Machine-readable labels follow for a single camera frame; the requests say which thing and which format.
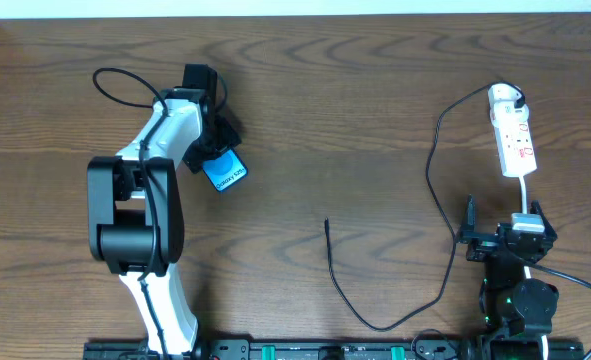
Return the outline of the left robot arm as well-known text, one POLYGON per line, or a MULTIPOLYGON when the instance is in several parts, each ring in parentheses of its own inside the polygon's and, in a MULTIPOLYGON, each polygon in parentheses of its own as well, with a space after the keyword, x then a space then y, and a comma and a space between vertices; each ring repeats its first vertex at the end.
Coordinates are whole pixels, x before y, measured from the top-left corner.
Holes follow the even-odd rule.
POLYGON ((240 136, 222 115, 228 90, 205 64, 188 64, 180 85, 152 92, 151 117, 113 156, 87 167, 92 256, 129 289, 148 337, 88 343, 86 359, 211 359, 208 340, 185 297, 178 261, 185 222, 177 170, 202 172, 218 192, 248 174, 235 152, 240 136))

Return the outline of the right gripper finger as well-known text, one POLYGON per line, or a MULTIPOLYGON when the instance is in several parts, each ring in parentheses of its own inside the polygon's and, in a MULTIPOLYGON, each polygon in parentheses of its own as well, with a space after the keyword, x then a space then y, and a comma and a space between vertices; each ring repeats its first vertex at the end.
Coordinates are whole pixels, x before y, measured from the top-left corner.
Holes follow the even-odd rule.
POLYGON ((476 227, 476 202, 473 195, 468 195, 462 220, 462 233, 473 232, 476 227))
POLYGON ((544 226, 544 233, 546 235, 554 235, 555 234, 554 228, 552 227, 552 225, 550 224, 550 222, 548 221, 548 219, 544 215, 541 205, 539 204, 539 202, 537 200, 534 200, 531 202, 529 213, 532 215, 538 215, 541 218, 543 226, 544 226))

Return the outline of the blue Galaxy smartphone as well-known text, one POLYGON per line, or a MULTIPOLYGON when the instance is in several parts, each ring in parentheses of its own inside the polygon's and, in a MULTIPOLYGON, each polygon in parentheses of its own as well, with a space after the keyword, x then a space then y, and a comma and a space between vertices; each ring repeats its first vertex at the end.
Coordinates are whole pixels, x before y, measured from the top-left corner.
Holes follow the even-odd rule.
POLYGON ((230 149, 215 160, 205 161, 203 171, 218 192, 223 192, 248 174, 237 153, 230 149))

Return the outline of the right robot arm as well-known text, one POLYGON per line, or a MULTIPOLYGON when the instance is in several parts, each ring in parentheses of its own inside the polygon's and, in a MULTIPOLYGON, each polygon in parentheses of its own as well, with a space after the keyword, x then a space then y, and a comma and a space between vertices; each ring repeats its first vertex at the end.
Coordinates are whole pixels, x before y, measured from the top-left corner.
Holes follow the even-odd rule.
POLYGON ((468 246, 466 259, 484 264, 479 307, 486 331, 464 342, 463 359, 508 359, 512 356, 545 359, 552 332, 559 291, 526 275, 526 268, 543 259, 557 240, 557 233, 538 202, 530 210, 511 215, 494 233, 476 230, 476 204, 466 203, 457 241, 468 246))

